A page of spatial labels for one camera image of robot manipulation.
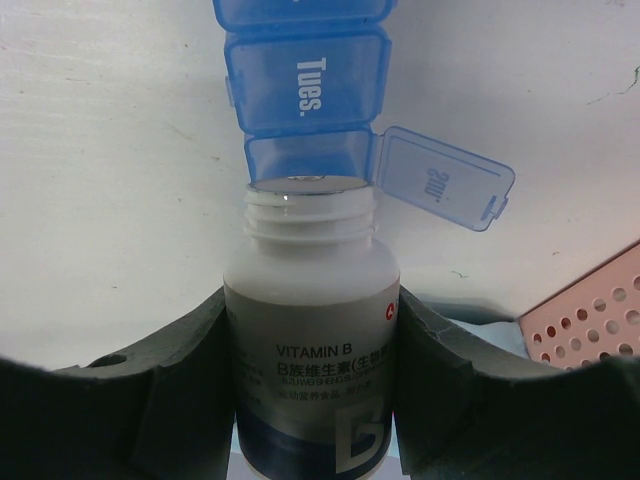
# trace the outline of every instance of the blue label stripe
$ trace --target blue label stripe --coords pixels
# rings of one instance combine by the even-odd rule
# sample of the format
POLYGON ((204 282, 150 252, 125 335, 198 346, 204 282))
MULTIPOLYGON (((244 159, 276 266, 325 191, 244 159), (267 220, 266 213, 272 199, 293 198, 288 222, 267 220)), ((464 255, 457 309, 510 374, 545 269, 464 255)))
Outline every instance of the blue label stripe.
MULTIPOLYGON (((262 475, 272 480, 355 480, 374 468, 385 456, 391 441, 391 412, 385 416, 380 449, 362 465, 336 474, 335 445, 322 445, 282 433, 267 425, 242 404, 236 406, 238 437, 242 453, 262 475)), ((370 448, 373 435, 351 446, 355 456, 370 448)))

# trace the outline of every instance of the white plastic bottle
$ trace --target white plastic bottle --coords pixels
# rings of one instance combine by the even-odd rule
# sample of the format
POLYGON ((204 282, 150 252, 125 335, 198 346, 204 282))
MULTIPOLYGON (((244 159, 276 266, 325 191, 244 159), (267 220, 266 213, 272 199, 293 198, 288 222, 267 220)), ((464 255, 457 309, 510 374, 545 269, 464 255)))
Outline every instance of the white plastic bottle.
POLYGON ((399 269, 353 177, 252 184, 225 295, 240 446, 272 480, 368 477, 391 435, 399 269))

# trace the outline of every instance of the red logo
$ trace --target red logo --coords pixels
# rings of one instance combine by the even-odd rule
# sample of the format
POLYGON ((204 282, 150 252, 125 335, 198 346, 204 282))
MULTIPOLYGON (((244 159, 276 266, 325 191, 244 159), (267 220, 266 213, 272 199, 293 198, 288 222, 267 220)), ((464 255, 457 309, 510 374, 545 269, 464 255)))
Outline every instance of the red logo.
POLYGON ((393 314, 395 313, 395 311, 396 311, 395 304, 390 303, 389 306, 387 307, 387 314, 386 314, 387 320, 391 320, 393 318, 393 314))

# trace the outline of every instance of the bottle neck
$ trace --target bottle neck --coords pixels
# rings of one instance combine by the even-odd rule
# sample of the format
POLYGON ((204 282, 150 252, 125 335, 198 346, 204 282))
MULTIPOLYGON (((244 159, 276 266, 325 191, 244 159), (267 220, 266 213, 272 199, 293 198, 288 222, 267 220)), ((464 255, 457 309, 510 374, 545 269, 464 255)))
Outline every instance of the bottle neck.
POLYGON ((356 254, 375 231, 373 187, 319 193, 250 188, 245 232, 255 248, 287 255, 356 254))

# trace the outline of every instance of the translucent blue plastic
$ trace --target translucent blue plastic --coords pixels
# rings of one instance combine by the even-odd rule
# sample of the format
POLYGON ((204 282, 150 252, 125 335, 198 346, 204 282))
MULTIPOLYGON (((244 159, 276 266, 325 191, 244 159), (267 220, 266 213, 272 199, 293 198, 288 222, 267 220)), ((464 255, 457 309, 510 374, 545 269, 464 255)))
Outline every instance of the translucent blue plastic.
POLYGON ((392 127, 376 183, 388 195, 482 232, 500 217, 515 178, 506 165, 392 127))
POLYGON ((358 129, 382 110, 391 42, 380 28, 229 36, 225 58, 240 128, 275 136, 358 129))
POLYGON ((255 182, 295 175, 342 175, 367 180, 375 135, 368 129, 275 138, 245 143, 249 176, 255 182))
POLYGON ((504 210, 511 168, 399 127, 381 137, 367 128, 245 144, 252 181, 293 175, 349 175, 386 194, 474 231, 504 210))
POLYGON ((373 24, 395 0, 213 0, 218 23, 229 32, 307 32, 373 24))

